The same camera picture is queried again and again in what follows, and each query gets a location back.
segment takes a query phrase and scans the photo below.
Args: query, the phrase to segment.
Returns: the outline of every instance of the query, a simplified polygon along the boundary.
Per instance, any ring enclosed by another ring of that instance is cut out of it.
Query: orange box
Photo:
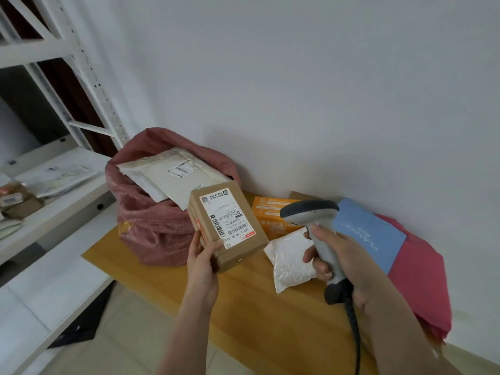
[[[299,200],[290,200],[287,198],[259,197],[256,196],[253,201],[252,211],[257,217],[260,226],[266,233],[267,238],[276,239],[283,237],[288,233],[294,232],[301,227],[285,222],[280,216],[279,211],[284,206]]]

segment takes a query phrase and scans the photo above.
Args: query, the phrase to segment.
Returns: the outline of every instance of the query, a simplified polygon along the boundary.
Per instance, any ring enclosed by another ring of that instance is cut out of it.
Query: wooden table
[[[246,197],[252,205],[254,196]],[[83,257],[168,314],[177,314],[188,279],[185,266],[141,265],[116,227]],[[323,282],[314,279],[277,295],[272,264],[263,251],[221,274],[219,282],[210,341],[233,358],[263,374],[354,373],[354,341],[345,311],[324,302]],[[377,373],[364,347],[361,373]]]

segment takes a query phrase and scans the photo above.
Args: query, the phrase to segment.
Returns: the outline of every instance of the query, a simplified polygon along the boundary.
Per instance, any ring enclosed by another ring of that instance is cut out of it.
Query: red plastic bag
[[[118,202],[120,239],[145,265],[184,265],[195,229],[187,214],[173,201],[156,203],[117,164],[151,157],[172,147],[182,147],[241,185],[236,165],[224,154],[198,146],[183,136],[161,127],[143,130],[107,163],[106,183]]]
[[[393,218],[376,216],[407,235],[387,276],[416,317],[436,338],[444,340],[452,329],[445,261],[425,240]]]

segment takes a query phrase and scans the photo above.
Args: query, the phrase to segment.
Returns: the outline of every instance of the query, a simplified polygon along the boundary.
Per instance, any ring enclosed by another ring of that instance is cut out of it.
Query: blue envelope
[[[337,232],[354,237],[387,274],[401,249],[406,234],[379,219],[357,202],[345,198],[333,222]]]

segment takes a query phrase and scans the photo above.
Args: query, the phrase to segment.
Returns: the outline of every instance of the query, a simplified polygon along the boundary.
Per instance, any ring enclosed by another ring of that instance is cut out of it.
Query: barcode
[[[241,229],[245,229],[246,227],[248,226],[247,223],[244,223],[244,224],[241,224],[240,226],[237,226],[235,227],[234,229],[231,229],[228,234],[233,234],[233,233],[236,233],[237,231],[241,230]]]
[[[224,237],[226,235],[226,233],[224,233],[224,230],[222,230],[221,225],[219,224],[219,222],[216,219],[216,215],[212,214],[210,216],[210,220],[212,220],[212,223],[214,224],[214,227],[216,228],[217,233],[219,233],[219,237],[221,237],[221,238]]]
[[[182,171],[184,173],[189,173],[189,171],[186,171],[185,169],[180,168],[180,167],[176,167],[176,170]]]

